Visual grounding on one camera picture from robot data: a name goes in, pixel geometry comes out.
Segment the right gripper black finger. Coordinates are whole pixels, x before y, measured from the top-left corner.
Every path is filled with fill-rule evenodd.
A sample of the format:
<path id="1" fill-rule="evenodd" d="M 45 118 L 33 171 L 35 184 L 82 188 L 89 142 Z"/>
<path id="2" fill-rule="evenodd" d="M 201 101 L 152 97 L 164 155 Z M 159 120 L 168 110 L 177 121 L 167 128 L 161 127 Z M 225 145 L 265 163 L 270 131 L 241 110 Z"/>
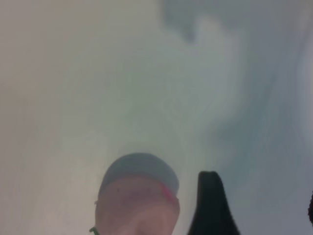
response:
<path id="1" fill-rule="evenodd" d="M 197 203 L 189 235 L 239 235 L 222 180 L 215 171 L 198 176 Z"/>

